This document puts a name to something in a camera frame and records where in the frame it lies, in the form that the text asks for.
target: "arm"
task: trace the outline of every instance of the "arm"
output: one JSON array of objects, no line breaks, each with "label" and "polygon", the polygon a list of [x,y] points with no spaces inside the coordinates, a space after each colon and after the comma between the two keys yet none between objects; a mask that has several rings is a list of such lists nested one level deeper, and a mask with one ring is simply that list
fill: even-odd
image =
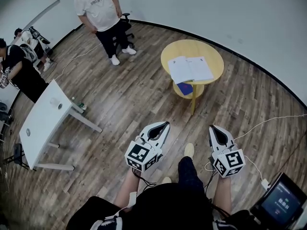
[{"label": "arm", "polygon": [[[141,172],[136,170],[136,174],[140,176]],[[139,182],[140,179],[133,174],[132,168],[129,168],[125,181],[115,198],[114,205],[119,208],[126,207],[129,203],[130,193],[138,191]]]},{"label": "arm", "polygon": [[22,68],[23,68],[23,63],[19,61],[9,73],[7,80],[11,80],[12,78],[14,78]]},{"label": "arm", "polygon": [[215,190],[213,204],[231,214],[231,179],[230,177],[222,178],[219,176],[219,181]]},{"label": "arm", "polygon": [[88,20],[86,15],[78,15],[78,17],[79,17],[80,21],[90,29],[91,33],[97,32],[97,28],[95,26],[93,26],[92,23],[90,23],[90,21]]},{"label": "arm", "polygon": [[112,1],[115,5],[117,16],[120,18],[123,15],[123,13],[120,8],[119,0],[112,0]]}]

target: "beige shoe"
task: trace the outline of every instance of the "beige shoe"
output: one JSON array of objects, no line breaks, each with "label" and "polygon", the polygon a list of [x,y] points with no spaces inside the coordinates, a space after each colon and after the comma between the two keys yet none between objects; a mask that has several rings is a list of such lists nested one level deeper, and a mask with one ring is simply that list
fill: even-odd
[{"label": "beige shoe", "polygon": [[172,183],[171,178],[169,178],[169,177],[165,177],[165,178],[163,179],[163,181],[162,181],[162,183],[161,183],[161,184],[166,184],[166,183]]},{"label": "beige shoe", "polygon": [[186,148],[184,149],[184,156],[190,157],[193,159],[194,156],[194,145],[192,143],[189,143],[186,145]]}]

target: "white folding table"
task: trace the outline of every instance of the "white folding table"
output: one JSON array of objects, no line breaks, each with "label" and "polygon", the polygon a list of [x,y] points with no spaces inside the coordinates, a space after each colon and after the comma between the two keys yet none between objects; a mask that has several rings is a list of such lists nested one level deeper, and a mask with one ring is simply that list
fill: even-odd
[{"label": "white folding table", "polygon": [[83,113],[83,110],[72,103],[53,80],[33,106],[19,132],[30,169],[36,166],[56,170],[74,170],[72,165],[39,163],[39,159],[47,146],[59,147],[49,141],[68,115],[77,118],[99,133],[102,132],[101,128],[84,118],[80,113]]}]

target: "round wooden table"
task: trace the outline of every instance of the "round wooden table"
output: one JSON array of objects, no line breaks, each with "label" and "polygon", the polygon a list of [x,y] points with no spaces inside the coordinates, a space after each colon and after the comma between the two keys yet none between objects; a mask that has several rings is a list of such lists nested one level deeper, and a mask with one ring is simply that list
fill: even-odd
[{"label": "round wooden table", "polygon": [[204,90],[204,85],[216,81],[224,71],[224,62],[221,55],[210,45],[196,40],[179,40],[165,47],[161,54],[161,63],[165,71],[170,74],[168,61],[179,56],[200,57],[204,56],[206,62],[214,76],[213,80],[207,81],[187,81],[185,83],[193,86],[193,93],[184,95],[179,87],[173,82],[175,92],[185,99],[192,99],[191,114],[194,114],[196,98],[199,97]]}]

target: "paper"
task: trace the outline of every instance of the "paper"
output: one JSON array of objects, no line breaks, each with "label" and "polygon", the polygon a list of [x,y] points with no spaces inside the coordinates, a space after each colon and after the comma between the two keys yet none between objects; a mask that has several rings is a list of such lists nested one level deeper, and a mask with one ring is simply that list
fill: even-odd
[{"label": "paper", "polygon": [[168,67],[175,84],[214,79],[204,56],[191,58],[179,56],[168,61]]}]

